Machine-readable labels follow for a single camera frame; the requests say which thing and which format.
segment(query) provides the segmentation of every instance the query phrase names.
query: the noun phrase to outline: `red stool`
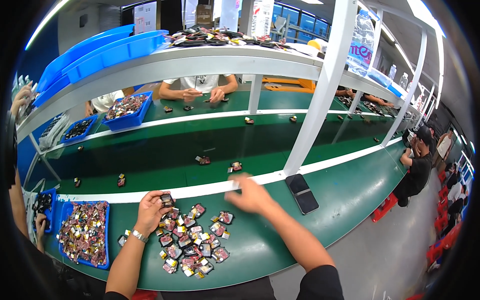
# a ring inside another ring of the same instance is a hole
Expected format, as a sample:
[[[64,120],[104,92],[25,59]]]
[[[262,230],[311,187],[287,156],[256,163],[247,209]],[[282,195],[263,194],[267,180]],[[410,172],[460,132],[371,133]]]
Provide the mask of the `red stool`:
[[[405,299],[405,300],[420,300],[420,299],[422,299],[423,295],[425,295],[425,293],[412,296],[412,297],[410,297],[408,299]]]
[[[393,192],[391,192],[390,195],[388,195],[387,199],[385,199],[385,204],[380,205],[377,209],[373,211],[373,223],[376,223],[378,220],[383,218],[388,213],[388,211],[395,206],[397,202],[397,197],[395,197],[395,195],[393,195]]]
[[[440,234],[442,230],[445,229],[448,225],[448,217],[447,217],[447,212],[443,212],[441,216],[438,216],[435,219],[435,230],[437,231],[437,234]]]
[[[443,198],[437,205],[437,213],[441,215],[444,211],[448,209],[448,199]]]
[[[438,179],[440,179],[440,182],[443,182],[447,178],[447,175],[445,174],[445,171],[440,172],[438,174]]]
[[[135,291],[135,294],[133,294],[132,300],[155,300],[155,298],[156,298],[156,291],[138,289]]]
[[[439,192],[438,195],[440,196],[440,199],[445,198],[448,195],[448,188],[447,186],[444,186]]]
[[[428,260],[428,265],[433,264],[434,261],[440,258],[442,256],[442,253],[444,252],[444,249],[442,247],[442,242],[438,241],[432,246],[428,248],[427,251],[427,260]]]

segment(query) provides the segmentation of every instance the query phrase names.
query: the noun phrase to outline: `silver wristwatch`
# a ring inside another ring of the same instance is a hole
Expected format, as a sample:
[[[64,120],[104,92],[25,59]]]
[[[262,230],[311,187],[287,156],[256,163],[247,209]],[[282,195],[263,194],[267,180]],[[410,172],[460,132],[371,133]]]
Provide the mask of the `silver wristwatch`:
[[[143,234],[138,232],[135,228],[132,229],[130,234],[132,234],[133,236],[135,236],[137,239],[141,240],[144,243],[148,242],[148,237],[145,237]]]

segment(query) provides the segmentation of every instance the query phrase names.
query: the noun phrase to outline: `white t-shirt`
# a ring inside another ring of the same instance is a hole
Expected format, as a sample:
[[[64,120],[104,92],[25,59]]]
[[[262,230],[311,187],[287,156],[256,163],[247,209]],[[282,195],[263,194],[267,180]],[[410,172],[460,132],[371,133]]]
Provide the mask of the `white t-shirt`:
[[[95,107],[95,109],[98,112],[105,112],[107,111],[110,107],[112,107],[113,103],[115,103],[115,100],[117,99],[122,99],[125,97],[123,94],[122,90],[109,93],[100,97],[97,97],[95,99],[92,99],[92,105]]]
[[[438,145],[438,154],[440,155],[441,158],[445,157],[445,154],[447,153],[448,148],[450,147],[450,144],[452,143],[452,140],[448,137],[448,135],[444,138],[444,140]]]
[[[450,192],[448,193],[447,198],[449,201],[455,202],[460,197],[461,193],[462,193],[462,183],[457,182],[450,189]]]
[[[218,79],[220,75],[200,75],[180,78],[180,90],[186,90],[188,88],[194,88],[202,93],[210,93],[214,88],[218,86]],[[178,78],[166,79],[163,82],[172,84],[177,81]]]

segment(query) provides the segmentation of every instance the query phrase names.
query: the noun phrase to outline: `concrete floor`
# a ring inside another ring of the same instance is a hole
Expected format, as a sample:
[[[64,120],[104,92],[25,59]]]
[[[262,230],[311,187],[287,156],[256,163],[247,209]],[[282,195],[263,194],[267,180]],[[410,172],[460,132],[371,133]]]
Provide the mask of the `concrete floor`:
[[[365,219],[328,247],[345,300],[403,300],[418,291],[427,269],[425,254],[435,242],[434,220],[440,182],[430,181],[408,207],[395,206],[379,222]],[[296,299],[305,271],[295,265],[270,276],[277,300]]]

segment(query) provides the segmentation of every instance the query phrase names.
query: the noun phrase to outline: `water bottle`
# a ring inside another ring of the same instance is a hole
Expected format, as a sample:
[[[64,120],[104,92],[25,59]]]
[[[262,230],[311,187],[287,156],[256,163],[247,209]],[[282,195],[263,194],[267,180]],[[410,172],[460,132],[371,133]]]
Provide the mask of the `water bottle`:
[[[373,53],[373,24],[366,10],[360,10],[355,17],[350,51],[347,56],[348,70],[360,76],[367,75]]]
[[[400,78],[400,82],[398,83],[398,85],[401,88],[405,89],[407,87],[407,82],[408,82],[408,74],[403,73],[402,78]]]
[[[393,81],[393,79],[395,78],[395,74],[396,74],[396,65],[392,65],[390,67],[390,72],[388,73],[388,78],[390,78]]]

